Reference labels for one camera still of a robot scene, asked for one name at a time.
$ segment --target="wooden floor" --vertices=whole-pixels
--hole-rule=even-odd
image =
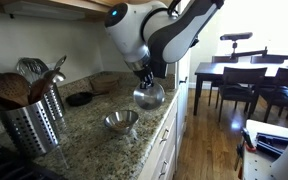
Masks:
[[[243,113],[244,103],[240,102],[234,110],[234,102],[224,101],[222,119],[218,123],[218,109],[215,109],[215,95],[212,94],[211,105],[208,106],[209,91],[203,90],[199,99],[197,115],[193,116],[194,89],[189,90],[187,127],[183,137],[178,169],[175,180],[234,180],[236,145],[240,143],[240,129],[245,127],[246,115]],[[251,119],[262,121],[266,103],[259,99]],[[288,127],[285,120],[286,111],[281,118],[278,109],[272,108],[268,123]]]

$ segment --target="stainless steel bowl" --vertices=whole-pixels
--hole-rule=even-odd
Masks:
[[[138,120],[138,114],[132,110],[112,112],[104,118],[104,125],[119,134],[128,134]]]
[[[146,89],[142,89],[141,84],[139,84],[133,92],[133,97],[141,109],[154,110],[164,102],[165,92],[158,83],[154,83],[154,86],[147,86]]]

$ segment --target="black chair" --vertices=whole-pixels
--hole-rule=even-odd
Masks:
[[[238,62],[237,58],[231,59],[230,56],[212,56],[212,63],[237,63],[237,62]],[[221,86],[223,84],[224,84],[224,81],[222,79],[214,80],[214,81],[211,82],[210,94],[209,94],[209,97],[208,97],[208,106],[210,106],[210,104],[211,104],[211,97],[212,97],[212,89],[213,89],[213,87],[217,87],[218,88],[219,86]],[[217,105],[218,105],[218,97],[219,97],[219,91],[217,91],[215,108],[217,108]]]
[[[257,69],[239,69],[225,67],[223,73],[224,85],[219,87],[221,95],[221,104],[218,121],[221,120],[223,101],[241,101],[245,102],[244,112],[248,111],[247,118],[254,112],[259,97],[259,86],[262,83],[267,68]],[[232,83],[254,84],[255,89],[251,87],[242,87],[231,85]]]
[[[278,57],[263,57],[263,56],[251,56],[251,64],[283,64],[284,59],[281,56]],[[274,85],[265,85],[262,84],[261,87],[266,88],[266,91],[273,91],[275,86]],[[280,86],[278,87],[280,90],[288,90],[286,86]],[[284,107],[280,107],[278,116],[280,117],[283,112]]]
[[[261,89],[260,96],[267,103],[267,109],[264,116],[264,122],[267,122],[272,106],[288,107],[288,89],[280,89],[280,86],[288,86],[288,69],[279,68],[275,79],[275,88]]]

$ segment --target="utensil holder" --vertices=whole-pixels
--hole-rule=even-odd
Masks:
[[[59,95],[57,85],[55,83],[53,84],[50,91],[44,94],[44,99],[54,120],[62,118],[64,116],[65,110],[63,102]]]
[[[26,157],[43,155],[58,146],[54,120],[44,99],[23,108],[0,111],[0,119],[16,148]]]

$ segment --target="granite countertop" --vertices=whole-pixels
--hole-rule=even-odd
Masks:
[[[165,90],[165,102],[154,111],[138,108],[133,101],[133,90],[134,87],[124,87],[96,96],[84,106],[65,104],[64,118],[56,120],[60,146],[34,162],[67,179],[137,179],[177,90]],[[117,110],[133,110],[139,114],[139,121],[128,135],[119,135],[104,127],[105,115]],[[12,149],[7,137],[0,135],[0,142]]]

